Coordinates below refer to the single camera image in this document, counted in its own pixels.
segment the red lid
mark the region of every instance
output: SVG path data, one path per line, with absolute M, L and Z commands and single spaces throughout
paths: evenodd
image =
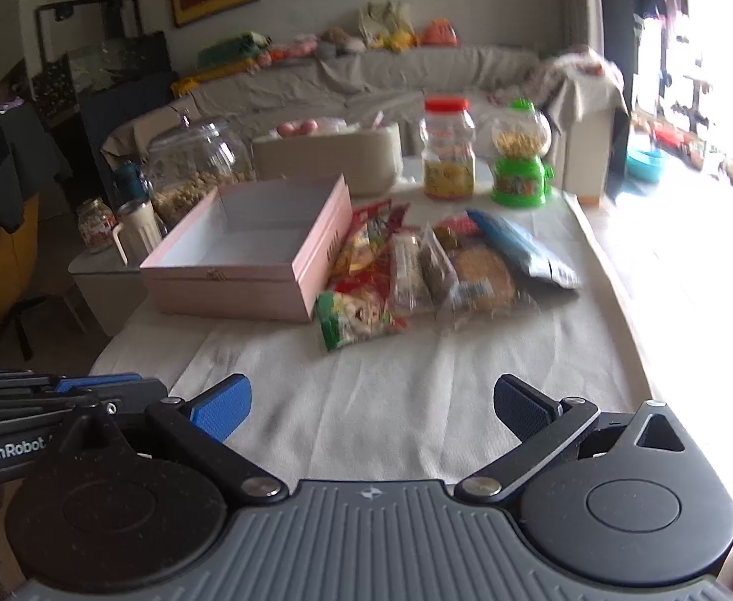
M 426 113 L 463 113 L 465 110 L 469 110 L 469 101 L 463 97 L 425 99 Z

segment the pink egg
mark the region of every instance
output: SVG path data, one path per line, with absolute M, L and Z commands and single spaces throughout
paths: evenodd
M 277 135 L 281 138 L 290 138 L 292 135 L 297 133 L 297 127 L 291 122 L 284 122 L 277 125 Z
M 300 128 L 297 132 L 300 135 L 311 135 L 319 130 L 319 124 L 315 119 L 306 119 L 305 122 L 301 123 Z

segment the green cap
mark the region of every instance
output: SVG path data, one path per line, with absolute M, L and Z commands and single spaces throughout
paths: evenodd
M 533 102 L 529 102 L 528 99 L 515 99 L 511 105 L 514 110 L 524 110 L 528 113 L 536 113 L 536 106 Z

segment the pink box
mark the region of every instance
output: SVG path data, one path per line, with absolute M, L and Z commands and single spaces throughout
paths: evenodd
M 307 321 L 352 221 L 344 177 L 221 186 L 142 263 L 167 314 Z

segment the gray ribbed panel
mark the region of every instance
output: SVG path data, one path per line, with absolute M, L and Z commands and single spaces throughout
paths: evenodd
M 659 592 L 568 578 L 508 518 L 461 504 L 437 481 L 311 481 L 283 504 L 241 512 L 195 568 L 109 601 L 732 601 L 711 578 Z M 21 601 L 97 601 L 37 582 Z

